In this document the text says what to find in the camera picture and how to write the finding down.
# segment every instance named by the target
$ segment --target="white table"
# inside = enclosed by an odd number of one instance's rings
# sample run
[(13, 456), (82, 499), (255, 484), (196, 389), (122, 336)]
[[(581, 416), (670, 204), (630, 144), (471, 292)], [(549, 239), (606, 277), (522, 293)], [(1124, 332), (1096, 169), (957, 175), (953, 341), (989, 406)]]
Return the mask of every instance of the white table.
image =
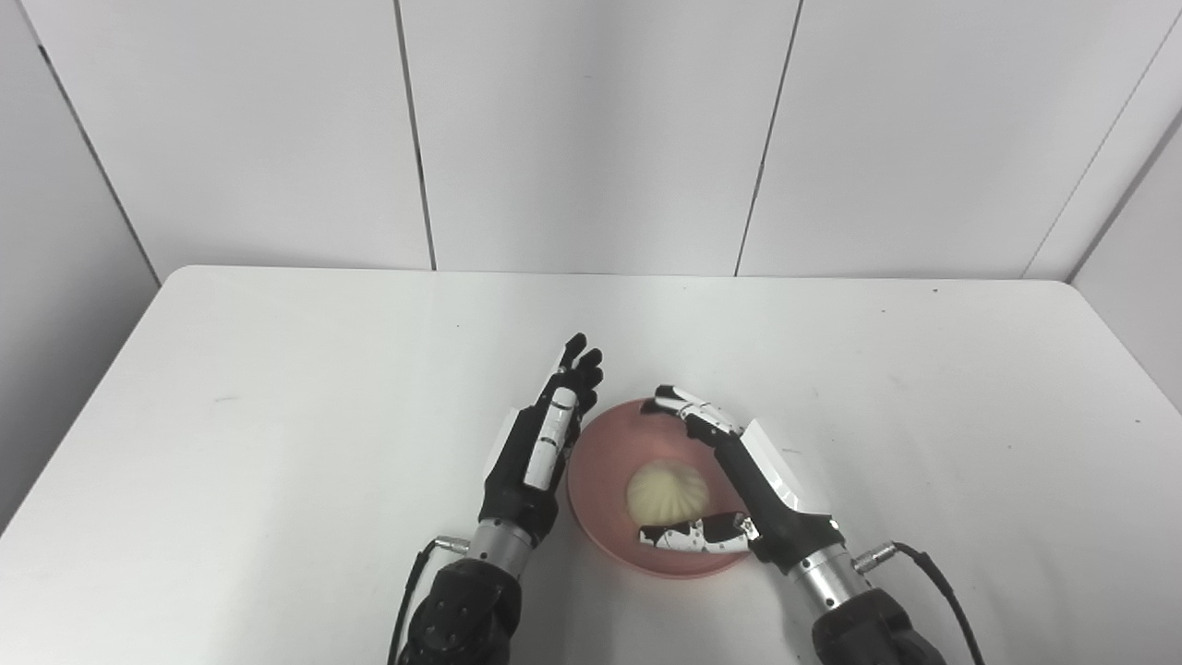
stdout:
[[(1182, 661), (1182, 417), (1069, 286), (191, 267), (0, 539), (0, 663), (383, 663), (576, 330), (602, 405), (673, 382), (810, 451), (851, 549), (931, 552), (991, 664)], [(910, 563), (871, 576), (967, 660)], [(515, 663), (812, 661), (754, 560), (650, 579), (564, 511), (524, 586)]]

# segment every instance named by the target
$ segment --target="steamed bun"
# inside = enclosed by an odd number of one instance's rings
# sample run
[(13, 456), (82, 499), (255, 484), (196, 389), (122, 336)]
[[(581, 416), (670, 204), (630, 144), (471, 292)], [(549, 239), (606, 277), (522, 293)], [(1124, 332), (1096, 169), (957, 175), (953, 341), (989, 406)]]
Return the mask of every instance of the steamed bun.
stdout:
[(628, 514), (639, 527), (697, 520), (709, 501), (702, 475), (673, 459), (650, 462), (628, 482)]

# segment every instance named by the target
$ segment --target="white wall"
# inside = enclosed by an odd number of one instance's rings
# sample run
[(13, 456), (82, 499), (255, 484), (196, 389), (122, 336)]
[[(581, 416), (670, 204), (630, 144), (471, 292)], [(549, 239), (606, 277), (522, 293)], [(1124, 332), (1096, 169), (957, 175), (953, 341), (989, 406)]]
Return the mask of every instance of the white wall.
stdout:
[(443, 269), (730, 274), (780, 0), (403, 0)]
[(444, 269), (1061, 279), (1182, 99), (1182, 0), (25, 1), (164, 274), (428, 266), (403, 64)]
[(388, 0), (24, 0), (161, 276), (428, 267)]
[(742, 274), (1021, 276), (1180, 11), (805, 0)]
[(1182, 410), (1182, 133), (1177, 116), (1076, 287)]
[(14, 0), (0, 0), (0, 529), (156, 289)]

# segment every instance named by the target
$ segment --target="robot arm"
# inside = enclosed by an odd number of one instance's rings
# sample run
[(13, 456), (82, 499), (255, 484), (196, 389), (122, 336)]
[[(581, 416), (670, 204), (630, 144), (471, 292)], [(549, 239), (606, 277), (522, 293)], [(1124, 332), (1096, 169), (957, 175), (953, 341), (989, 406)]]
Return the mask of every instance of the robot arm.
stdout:
[(504, 665), (521, 613), (518, 579), (558, 516), (556, 491), (583, 416), (603, 380), (599, 350), (566, 344), (534, 404), (509, 415), (485, 478), (479, 526), (465, 558), (443, 567), (410, 620), (400, 665)]
[(824, 665), (944, 665), (898, 602), (862, 575), (877, 565), (878, 553), (855, 565), (821, 498), (810, 493), (758, 423), (739, 428), (719, 408), (674, 386), (658, 387), (642, 411), (680, 418), (690, 438), (710, 446), (751, 515), (643, 527), (641, 542), (700, 552), (734, 552), (746, 543), (808, 600), (813, 647)]

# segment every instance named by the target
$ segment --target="pink bowl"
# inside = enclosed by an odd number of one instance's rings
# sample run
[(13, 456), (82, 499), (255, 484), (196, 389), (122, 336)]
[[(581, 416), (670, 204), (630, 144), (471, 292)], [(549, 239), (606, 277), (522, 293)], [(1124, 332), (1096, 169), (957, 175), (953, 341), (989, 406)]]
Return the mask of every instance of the pink bowl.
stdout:
[(746, 554), (689, 554), (643, 546), (628, 515), (628, 481), (654, 459), (675, 459), (702, 475), (710, 491), (707, 515), (743, 510), (710, 449), (686, 436), (669, 416), (643, 416), (635, 400), (591, 422), (574, 444), (566, 488), (579, 526), (609, 556), (637, 571), (676, 580), (704, 578), (730, 568)]

